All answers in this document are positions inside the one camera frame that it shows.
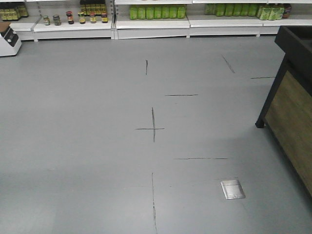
gray floor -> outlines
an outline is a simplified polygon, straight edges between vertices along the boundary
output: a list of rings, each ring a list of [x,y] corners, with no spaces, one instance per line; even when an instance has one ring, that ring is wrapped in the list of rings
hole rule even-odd
[[[0,233],[310,234],[254,126],[283,55],[274,37],[23,43],[0,58]],[[136,130],[152,108],[155,142]]]

metal floor plate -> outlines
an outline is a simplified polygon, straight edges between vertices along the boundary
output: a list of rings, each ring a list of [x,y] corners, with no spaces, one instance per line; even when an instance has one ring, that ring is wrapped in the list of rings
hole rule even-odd
[[[239,180],[224,180],[221,181],[223,193],[227,200],[245,198],[244,191]]]

counter leg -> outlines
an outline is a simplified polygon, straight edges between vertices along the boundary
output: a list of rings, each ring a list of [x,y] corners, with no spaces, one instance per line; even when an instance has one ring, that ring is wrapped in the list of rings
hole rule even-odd
[[[279,70],[277,72],[275,80],[274,80],[274,82],[272,84],[272,87],[271,87],[271,89],[269,91],[269,94],[267,96],[267,99],[266,99],[266,101],[265,101],[265,103],[264,103],[264,105],[262,107],[262,110],[260,112],[258,120],[255,123],[257,128],[264,128],[264,120],[263,119],[264,119],[265,115],[267,114],[268,109],[269,109],[269,107],[271,105],[271,102],[273,101],[273,98],[274,98],[274,96],[275,96],[275,94],[276,94],[276,92],[277,92],[277,90],[279,88],[279,85],[281,84],[281,82],[283,80],[283,77],[284,77],[284,75],[285,75],[285,73],[287,71],[287,61],[288,60],[287,60],[286,56],[284,56],[283,61],[281,63],[281,66],[280,66],[280,68],[279,68]]]

wooden display counter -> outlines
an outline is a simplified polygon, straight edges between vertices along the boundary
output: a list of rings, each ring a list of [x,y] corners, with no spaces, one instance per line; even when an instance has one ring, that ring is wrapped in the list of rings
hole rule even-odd
[[[312,27],[281,27],[285,57],[256,122],[277,139],[312,195]]]

glass jar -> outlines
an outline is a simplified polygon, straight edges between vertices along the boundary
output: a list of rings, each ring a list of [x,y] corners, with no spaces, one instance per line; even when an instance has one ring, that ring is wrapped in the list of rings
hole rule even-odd
[[[54,21],[54,25],[55,26],[60,26],[61,25],[59,15],[53,15],[53,21]]]
[[[66,11],[67,20],[69,24],[74,24],[74,17],[72,11]]]
[[[86,23],[86,18],[84,16],[84,12],[82,12],[82,11],[78,12],[78,16],[79,16],[79,23],[80,24],[85,24]]]
[[[108,23],[107,13],[101,14],[102,23]]]
[[[97,22],[97,18],[96,18],[96,14],[94,12],[90,13],[90,23],[96,23]]]
[[[44,22],[44,25],[50,25],[50,23],[51,23],[48,16],[43,17],[43,22]]]

